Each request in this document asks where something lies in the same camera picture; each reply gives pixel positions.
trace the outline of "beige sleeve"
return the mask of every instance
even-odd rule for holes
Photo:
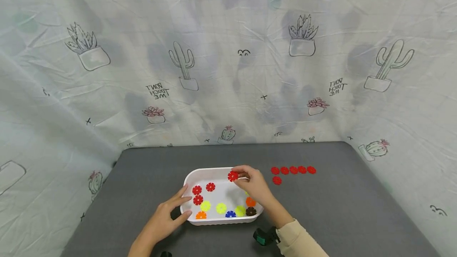
[[[328,257],[297,220],[276,230],[276,234],[280,240],[279,250],[285,257]]]

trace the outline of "left hand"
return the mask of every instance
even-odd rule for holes
[[[173,197],[171,197],[171,199],[157,206],[156,212],[149,219],[148,223],[144,226],[143,230],[130,248],[129,257],[149,257],[152,248],[157,244],[157,242],[169,236],[190,217],[192,214],[190,210],[187,210],[175,220],[172,220],[170,215],[171,211],[175,209],[175,207],[192,199],[192,197],[181,197],[187,190],[187,187],[188,185],[185,185]]]

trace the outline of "gray tabletop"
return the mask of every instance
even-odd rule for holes
[[[205,167],[250,164],[264,173],[277,199],[331,257],[439,256],[357,153],[346,143],[255,144],[129,149],[122,153],[63,257],[126,257],[157,205]],[[279,174],[271,167],[313,166],[315,174]],[[281,256],[252,238],[267,230],[265,214],[250,224],[193,226],[160,242],[152,256]]]

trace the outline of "hand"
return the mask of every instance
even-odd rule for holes
[[[149,257],[157,242],[169,236],[190,217],[192,214],[190,210],[187,210],[175,220],[172,220],[170,215],[175,207],[192,199],[192,197],[181,197],[187,187],[185,185],[171,199],[157,206],[156,212],[149,219],[130,248],[129,257]]]
[[[259,170],[243,165],[232,168],[232,171],[238,172],[238,177],[241,177],[241,179],[234,181],[235,185],[245,190],[250,197],[263,207],[276,200]]]

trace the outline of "red snowflake piece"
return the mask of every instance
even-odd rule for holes
[[[308,172],[309,172],[310,174],[313,174],[313,175],[314,175],[314,174],[316,173],[316,169],[315,169],[313,166],[309,166],[309,167],[307,168],[307,170],[308,170]]]
[[[195,186],[192,189],[192,193],[195,195],[201,194],[202,193],[202,188],[200,186]]]
[[[209,191],[209,192],[212,192],[216,189],[216,185],[213,183],[213,182],[209,182],[207,185],[206,185],[206,190]]]
[[[234,172],[234,171],[230,171],[230,173],[228,173],[228,175],[227,175],[227,178],[229,181],[233,182],[234,180],[238,179],[238,173]]]
[[[281,173],[283,173],[284,175],[288,175],[289,169],[287,167],[281,167]]]
[[[203,197],[201,195],[196,195],[194,197],[194,205],[201,205],[201,203],[203,202]]]
[[[273,177],[273,183],[275,185],[280,185],[282,183],[282,179],[279,176],[274,176]]]
[[[306,168],[303,167],[303,166],[299,166],[299,167],[298,167],[298,171],[299,171],[300,173],[302,173],[302,174],[306,174]]]
[[[296,175],[296,174],[298,173],[297,167],[292,166],[292,167],[289,168],[289,170],[290,170],[290,172],[291,172],[292,174],[294,174],[294,175]]]
[[[279,175],[279,168],[278,167],[271,167],[271,173],[273,175]]]

